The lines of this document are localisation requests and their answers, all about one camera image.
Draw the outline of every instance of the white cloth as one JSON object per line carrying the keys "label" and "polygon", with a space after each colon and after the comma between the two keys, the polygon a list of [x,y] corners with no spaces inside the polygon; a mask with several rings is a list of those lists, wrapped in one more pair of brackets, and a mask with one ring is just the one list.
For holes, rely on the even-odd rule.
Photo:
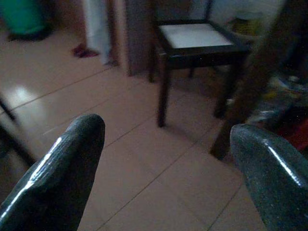
{"label": "white cloth", "polygon": [[103,64],[108,63],[111,50],[108,15],[104,0],[83,0],[86,20],[87,47],[101,54]]}

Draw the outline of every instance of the white chair seat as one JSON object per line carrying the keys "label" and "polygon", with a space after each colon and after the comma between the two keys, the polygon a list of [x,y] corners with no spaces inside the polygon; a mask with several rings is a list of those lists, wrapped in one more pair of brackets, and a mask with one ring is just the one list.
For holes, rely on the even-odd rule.
{"label": "white chair seat", "polygon": [[159,28],[175,49],[233,45],[210,24],[163,25]]}

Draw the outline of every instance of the dark wooden chair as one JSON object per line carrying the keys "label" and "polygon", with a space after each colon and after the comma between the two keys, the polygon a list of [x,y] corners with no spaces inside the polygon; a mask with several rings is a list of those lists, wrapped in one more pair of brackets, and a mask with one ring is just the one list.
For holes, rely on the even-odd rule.
{"label": "dark wooden chair", "polygon": [[150,49],[149,81],[154,80],[156,51],[160,62],[160,95],[158,126],[165,125],[170,71],[218,65],[232,65],[225,79],[225,89],[219,97],[214,115],[223,116],[226,101],[234,91],[236,79],[250,52],[235,35],[209,20],[213,1],[209,0],[202,20],[157,21],[153,17],[154,37]]}
{"label": "dark wooden chair", "polygon": [[[8,117],[17,123],[15,115],[9,110],[3,98],[0,97],[0,107]],[[13,149],[30,167],[35,163],[35,159],[29,151],[22,145],[22,143],[15,138],[5,127],[0,123],[0,157],[5,155],[10,149]]]}

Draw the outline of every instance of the floor tile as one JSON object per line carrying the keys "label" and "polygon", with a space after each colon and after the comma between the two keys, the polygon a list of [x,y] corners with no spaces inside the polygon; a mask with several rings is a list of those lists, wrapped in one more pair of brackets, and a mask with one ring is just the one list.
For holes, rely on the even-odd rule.
{"label": "floor tile", "polygon": [[93,208],[91,200],[88,200],[77,231],[97,231],[103,223],[104,220]]}
{"label": "floor tile", "polygon": [[242,186],[210,231],[265,231],[260,215],[248,190]]}
{"label": "floor tile", "polygon": [[15,121],[12,121],[7,114],[0,115],[0,123],[12,135],[23,141],[29,141],[42,132],[40,123],[32,116],[32,111],[27,105],[12,110],[12,114],[16,117]]}
{"label": "floor tile", "polygon": [[11,107],[110,68],[102,65],[99,56],[85,59],[73,57],[70,50],[74,45],[69,42],[71,40],[78,44],[73,34],[56,31],[44,41],[14,41],[7,44],[16,51],[2,54],[5,58],[0,62],[0,90],[9,99]]}
{"label": "floor tile", "polygon": [[158,180],[167,185],[209,227],[242,184],[227,165],[197,144]]}
{"label": "floor tile", "polygon": [[194,123],[205,129],[212,126],[217,119],[214,117],[216,101],[207,97],[185,95],[176,104],[167,108],[166,123],[174,119],[178,123]]}
{"label": "floor tile", "polygon": [[42,124],[44,131],[48,131],[138,83],[133,78],[126,80],[117,69],[106,70],[27,106],[35,112],[33,116]]}
{"label": "floor tile", "polygon": [[205,231],[204,226],[173,194],[153,182],[108,221],[105,231]]}
{"label": "floor tile", "polygon": [[150,169],[118,140],[103,149],[90,200],[107,221],[154,178]]}
{"label": "floor tile", "polygon": [[49,143],[44,136],[39,136],[25,142],[25,146],[31,156],[38,161],[50,150],[53,143]]}
{"label": "floor tile", "polygon": [[[206,153],[210,153],[212,145],[214,144],[220,129],[222,128],[224,121],[218,120],[218,122],[211,128],[209,132],[207,132],[199,141],[198,144],[202,146]],[[241,171],[238,169],[235,160],[231,153],[227,153],[226,157],[222,160],[222,163],[228,165],[229,169],[237,174],[238,176],[242,177]]]}
{"label": "floor tile", "polygon": [[156,173],[172,164],[216,123],[210,119],[200,125],[189,116],[182,120],[180,114],[185,114],[187,108],[181,106],[181,99],[169,106],[174,116],[168,118],[165,127],[157,126],[155,116],[123,137],[130,149]]}
{"label": "floor tile", "polygon": [[[157,90],[156,84],[141,83],[90,110],[105,120],[106,145],[155,114]],[[173,92],[170,102],[182,95],[181,92]]]}

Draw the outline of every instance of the green container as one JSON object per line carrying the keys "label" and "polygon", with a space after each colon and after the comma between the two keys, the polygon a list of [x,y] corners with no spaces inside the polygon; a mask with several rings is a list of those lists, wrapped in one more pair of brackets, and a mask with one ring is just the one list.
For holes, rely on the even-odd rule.
{"label": "green container", "polygon": [[0,0],[0,10],[9,31],[14,35],[39,34],[47,26],[36,0]]}

